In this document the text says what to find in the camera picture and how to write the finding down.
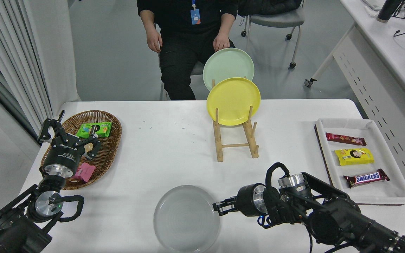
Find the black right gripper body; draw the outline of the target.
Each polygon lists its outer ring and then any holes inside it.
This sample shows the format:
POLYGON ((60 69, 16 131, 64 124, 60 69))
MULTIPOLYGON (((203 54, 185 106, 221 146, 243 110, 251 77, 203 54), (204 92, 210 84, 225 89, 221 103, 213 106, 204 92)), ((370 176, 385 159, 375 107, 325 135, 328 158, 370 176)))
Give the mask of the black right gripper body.
POLYGON ((259 211, 257 211, 257 208, 253 201, 253 192, 258 185, 259 183, 243 186, 238 191, 237 209, 244 216, 259 216, 259 211))

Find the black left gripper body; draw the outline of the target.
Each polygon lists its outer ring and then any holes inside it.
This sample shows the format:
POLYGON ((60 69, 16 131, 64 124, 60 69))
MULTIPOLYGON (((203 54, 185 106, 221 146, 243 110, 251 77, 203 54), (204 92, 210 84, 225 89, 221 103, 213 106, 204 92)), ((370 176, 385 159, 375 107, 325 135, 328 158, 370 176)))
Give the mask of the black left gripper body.
POLYGON ((67 143, 61 137, 53 139, 51 149, 43 164, 44 169, 54 164, 69 169, 78 168, 81 157, 85 153, 85 148, 84 146, 75 146, 76 143, 80 142, 77 136, 67 136, 65 139, 68 140, 67 143))

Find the person's right hand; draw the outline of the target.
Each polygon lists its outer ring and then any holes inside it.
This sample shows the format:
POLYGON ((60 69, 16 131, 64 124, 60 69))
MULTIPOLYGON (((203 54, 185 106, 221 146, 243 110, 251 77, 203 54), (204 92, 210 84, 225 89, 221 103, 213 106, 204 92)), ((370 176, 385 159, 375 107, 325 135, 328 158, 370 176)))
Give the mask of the person's right hand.
POLYGON ((146 31, 146 39, 148 48, 156 53, 161 52, 163 45, 162 37, 156 29, 146 31))

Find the person's left hand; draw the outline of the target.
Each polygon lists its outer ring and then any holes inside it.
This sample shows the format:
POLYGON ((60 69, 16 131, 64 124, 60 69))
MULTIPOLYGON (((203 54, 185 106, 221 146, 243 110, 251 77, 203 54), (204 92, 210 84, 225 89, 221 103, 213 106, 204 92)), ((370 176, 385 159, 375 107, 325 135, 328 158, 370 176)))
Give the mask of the person's left hand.
POLYGON ((217 52, 224 48, 230 48, 230 42, 228 33, 219 32, 213 41, 214 51, 217 52))

